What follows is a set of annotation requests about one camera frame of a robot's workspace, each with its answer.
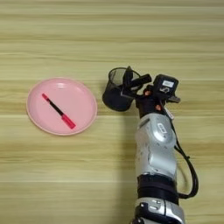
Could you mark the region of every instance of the pink plate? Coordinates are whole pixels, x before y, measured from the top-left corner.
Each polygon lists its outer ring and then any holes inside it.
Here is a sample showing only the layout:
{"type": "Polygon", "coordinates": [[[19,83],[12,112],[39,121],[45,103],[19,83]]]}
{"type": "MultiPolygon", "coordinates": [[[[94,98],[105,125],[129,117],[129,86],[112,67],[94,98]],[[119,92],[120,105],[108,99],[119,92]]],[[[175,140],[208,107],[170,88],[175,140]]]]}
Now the pink plate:
{"type": "Polygon", "coordinates": [[[97,104],[90,90],[80,82],[55,78],[41,81],[31,90],[26,109],[31,120],[42,130],[68,136],[82,132],[91,125],[96,117],[97,104]],[[46,94],[75,123],[73,129],[67,126],[42,94],[46,94]]]}

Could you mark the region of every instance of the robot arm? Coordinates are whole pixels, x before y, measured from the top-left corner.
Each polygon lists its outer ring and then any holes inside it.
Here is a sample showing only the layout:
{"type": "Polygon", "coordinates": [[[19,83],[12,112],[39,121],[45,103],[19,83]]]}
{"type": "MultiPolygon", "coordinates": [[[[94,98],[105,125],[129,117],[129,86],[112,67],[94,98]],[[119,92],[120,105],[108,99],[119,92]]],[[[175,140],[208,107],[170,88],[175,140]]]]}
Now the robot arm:
{"type": "Polygon", "coordinates": [[[167,116],[150,113],[140,120],[136,131],[138,199],[133,224],[185,224],[176,189],[175,144],[176,135],[167,116]]]}
{"type": "Polygon", "coordinates": [[[116,111],[129,109],[136,100],[140,122],[136,131],[137,193],[135,219],[131,224],[185,224],[179,199],[195,196],[199,189],[197,174],[189,157],[182,150],[171,118],[164,108],[167,102],[178,103],[175,91],[179,81],[159,74],[153,85],[147,85],[143,94],[137,94],[144,84],[151,82],[149,74],[139,75],[128,68],[116,68],[109,73],[109,82],[103,94],[104,103],[116,111]],[[116,85],[117,76],[122,84],[116,85]],[[176,149],[187,162],[192,174],[192,191],[186,195],[177,191],[176,149]]]}

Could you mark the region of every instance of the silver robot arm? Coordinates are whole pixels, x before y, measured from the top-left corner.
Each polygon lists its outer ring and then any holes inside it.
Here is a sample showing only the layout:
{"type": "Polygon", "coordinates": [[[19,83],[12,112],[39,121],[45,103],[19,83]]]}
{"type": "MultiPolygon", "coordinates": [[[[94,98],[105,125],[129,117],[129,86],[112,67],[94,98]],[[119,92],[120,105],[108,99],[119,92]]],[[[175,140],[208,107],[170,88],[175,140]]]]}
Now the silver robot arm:
{"type": "Polygon", "coordinates": [[[138,199],[133,224],[185,224],[176,189],[176,135],[166,115],[150,113],[136,131],[138,199]]]}

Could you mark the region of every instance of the black camera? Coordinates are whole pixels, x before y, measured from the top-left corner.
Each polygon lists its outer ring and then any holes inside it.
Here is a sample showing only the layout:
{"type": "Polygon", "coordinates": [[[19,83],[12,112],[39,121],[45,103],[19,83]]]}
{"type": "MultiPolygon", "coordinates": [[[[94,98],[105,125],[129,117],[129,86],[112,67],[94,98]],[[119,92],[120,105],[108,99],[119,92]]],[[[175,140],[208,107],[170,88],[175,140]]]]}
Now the black camera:
{"type": "Polygon", "coordinates": [[[171,76],[159,74],[153,81],[153,96],[161,101],[179,102],[180,99],[175,96],[175,91],[179,81],[171,76]]]}

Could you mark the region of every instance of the marker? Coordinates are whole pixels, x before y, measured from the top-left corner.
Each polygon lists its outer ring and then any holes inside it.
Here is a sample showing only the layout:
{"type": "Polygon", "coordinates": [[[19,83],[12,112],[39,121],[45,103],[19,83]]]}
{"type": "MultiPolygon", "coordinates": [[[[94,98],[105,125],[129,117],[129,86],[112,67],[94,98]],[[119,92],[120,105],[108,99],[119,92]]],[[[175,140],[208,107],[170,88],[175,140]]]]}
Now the marker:
{"type": "Polygon", "coordinates": [[[46,94],[42,94],[43,98],[50,103],[50,105],[61,115],[61,119],[66,123],[66,125],[72,130],[76,125],[74,122],[65,115],[48,97],[46,94]]]}

